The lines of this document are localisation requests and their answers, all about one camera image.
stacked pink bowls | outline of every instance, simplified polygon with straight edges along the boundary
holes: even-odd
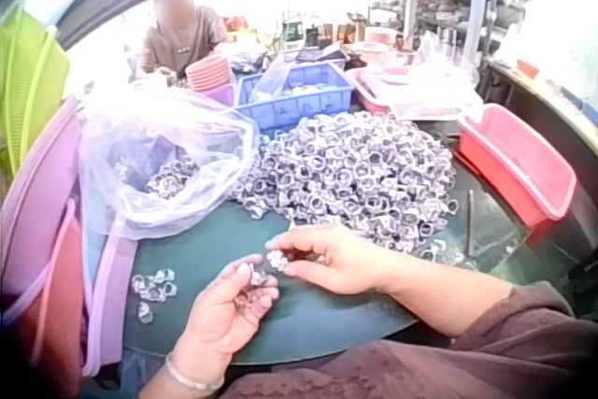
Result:
[[[197,93],[210,91],[231,82],[231,66],[221,53],[191,64],[185,73],[189,86]]]

fingernail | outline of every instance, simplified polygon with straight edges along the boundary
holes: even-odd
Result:
[[[297,270],[294,266],[292,265],[287,265],[287,267],[284,269],[284,274],[287,276],[296,276],[297,275]]]
[[[239,275],[245,275],[245,274],[247,274],[247,273],[249,272],[249,265],[247,265],[247,264],[241,264],[241,265],[240,265],[240,266],[239,266],[239,267],[236,269],[236,272],[237,272]]]

brown shirt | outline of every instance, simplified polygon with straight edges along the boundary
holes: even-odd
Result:
[[[318,370],[241,378],[222,396],[285,399],[535,399],[570,380],[598,343],[547,283],[513,289],[451,349],[380,341]]]
[[[175,30],[158,24],[149,28],[143,40],[139,64],[146,72],[164,66],[184,76],[189,64],[205,58],[226,40],[224,22],[209,7],[195,7],[187,28]]]

hand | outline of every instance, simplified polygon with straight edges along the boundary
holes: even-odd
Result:
[[[340,224],[297,226],[270,240],[270,250],[314,252],[323,264],[290,262],[285,275],[301,278],[335,293],[354,294],[382,289],[390,251],[355,235]]]
[[[181,375],[199,383],[218,382],[233,354],[255,335],[260,320],[278,299],[273,277],[249,294],[243,290],[251,277],[249,264],[262,261],[262,255],[254,254],[229,264],[199,294],[173,351],[173,364]],[[247,303],[239,306],[237,298]]]

silver bracelet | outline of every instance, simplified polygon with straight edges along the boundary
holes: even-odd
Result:
[[[172,352],[170,352],[166,356],[166,369],[168,370],[168,373],[170,373],[170,375],[178,383],[180,383],[181,385],[184,385],[187,388],[191,388],[193,390],[198,390],[200,392],[216,392],[222,387],[222,385],[224,385],[224,377],[222,377],[218,381],[218,383],[215,383],[215,384],[197,383],[197,382],[194,382],[193,380],[185,378],[184,376],[182,376],[179,373],[179,371],[177,371],[175,366],[172,364]]]

